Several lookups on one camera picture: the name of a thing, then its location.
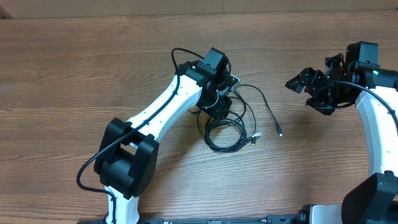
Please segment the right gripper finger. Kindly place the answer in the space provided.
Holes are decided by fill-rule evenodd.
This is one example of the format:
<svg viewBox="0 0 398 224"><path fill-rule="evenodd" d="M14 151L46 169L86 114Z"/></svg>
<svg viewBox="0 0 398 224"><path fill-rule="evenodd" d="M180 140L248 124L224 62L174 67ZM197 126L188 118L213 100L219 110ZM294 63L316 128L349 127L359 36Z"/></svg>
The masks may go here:
<svg viewBox="0 0 398 224"><path fill-rule="evenodd" d="M301 93L305 86L311 84L314 78L314 69L311 67L304 68L297 76L286 82L285 87Z"/></svg>
<svg viewBox="0 0 398 224"><path fill-rule="evenodd" d="M325 102L317 101L317 99L313 97L307 99L305 104L327 116L331 115L335 111L334 107L327 105Z"/></svg>

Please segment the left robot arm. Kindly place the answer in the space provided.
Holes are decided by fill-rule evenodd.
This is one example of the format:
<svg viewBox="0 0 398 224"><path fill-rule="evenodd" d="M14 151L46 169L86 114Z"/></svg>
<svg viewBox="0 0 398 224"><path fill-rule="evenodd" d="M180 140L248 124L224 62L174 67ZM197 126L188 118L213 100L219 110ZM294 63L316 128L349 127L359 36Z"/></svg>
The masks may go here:
<svg viewBox="0 0 398 224"><path fill-rule="evenodd" d="M227 117L234 85L227 56L212 48L196 61L175 65L167 89L145 110L108 123L95 160L108 195L105 223L137 223L139 196L154 175L159 144L165 133L193 106L214 119Z"/></svg>

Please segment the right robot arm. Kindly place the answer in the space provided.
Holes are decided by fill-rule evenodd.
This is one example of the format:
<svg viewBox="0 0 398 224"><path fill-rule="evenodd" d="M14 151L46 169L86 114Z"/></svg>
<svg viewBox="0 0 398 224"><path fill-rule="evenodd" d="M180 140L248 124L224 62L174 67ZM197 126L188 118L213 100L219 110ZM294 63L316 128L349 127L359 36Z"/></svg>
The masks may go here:
<svg viewBox="0 0 398 224"><path fill-rule="evenodd" d="M359 41L345 54L325 58L327 70L311 67L286 82L306 101L331 115L355 106L364 126L368 178L331 205L306 205L289 223L397 223L397 72L378 64L378 45Z"/></svg>

